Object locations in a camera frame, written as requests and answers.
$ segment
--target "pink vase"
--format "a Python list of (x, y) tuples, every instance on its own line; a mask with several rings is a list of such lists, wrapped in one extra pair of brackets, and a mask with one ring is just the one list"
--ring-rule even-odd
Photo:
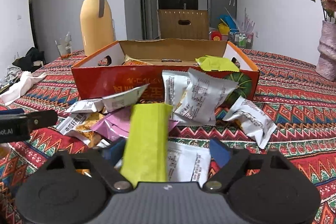
[(316, 72), (334, 81), (336, 77), (336, 24), (323, 21), (322, 36), (317, 49), (320, 52), (320, 58)]

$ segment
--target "pink snack package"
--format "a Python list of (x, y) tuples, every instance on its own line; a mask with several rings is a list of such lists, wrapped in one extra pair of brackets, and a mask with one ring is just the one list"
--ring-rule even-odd
[[(128, 137), (132, 107), (125, 107), (112, 112), (91, 127), (92, 131), (99, 133), (110, 141), (119, 137)], [(179, 122), (169, 121), (170, 132)]]

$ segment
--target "red cardboard box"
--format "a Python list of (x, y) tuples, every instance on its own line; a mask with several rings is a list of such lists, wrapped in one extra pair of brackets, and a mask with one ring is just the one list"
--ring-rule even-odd
[[(145, 66), (123, 66), (125, 54), (152, 63)], [(141, 99), (164, 101), (162, 70), (201, 70), (195, 58), (204, 55), (237, 60), (240, 72), (211, 71), (208, 75), (238, 81), (238, 94), (253, 99), (259, 79), (258, 67), (235, 45), (225, 41), (168, 38), (151, 41), (115, 41), (72, 67), (79, 95), (82, 99), (103, 96), (150, 84)], [(108, 66), (99, 66), (101, 60)]]

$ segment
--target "white logo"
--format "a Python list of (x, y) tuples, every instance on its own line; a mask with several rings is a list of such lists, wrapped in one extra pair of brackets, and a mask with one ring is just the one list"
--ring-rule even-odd
[(0, 130), (0, 135), (12, 135), (13, 134), (13, 129), (1, 129)]
[(165, 187), (163, 187), (163, 189), (169, 191), (169, 189), (172, 189), (173, 186), (171, 186), (170, 184), (167, 184)]

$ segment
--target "cardboard box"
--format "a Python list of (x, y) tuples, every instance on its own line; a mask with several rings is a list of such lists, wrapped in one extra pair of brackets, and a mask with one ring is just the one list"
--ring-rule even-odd
[[(132, 58), (148, 61), (154, 65), (122, 66), (125, 54)], [(195, 58), (204, 55), (226, 57), (237, 60), (240, 72), (211, 71), (217, 77), (241, 80), (247, 98), (253, 99), (259, 79), (258, 67), (235, 45), (225, 41), (188, 39), (160, 39), (151, 41), (115, 41), (86, 57), (72, 67), (72, 73), (82, 99), (100, 98), (150, 84), (141, 99), (164, 101), (162, 70), (187, 71), (190, 67), (201, 70)], [(98, 63), (106, 58), (108, 66)]]
[(161, 38), (209, 39), (206, 10), (158, 10)]

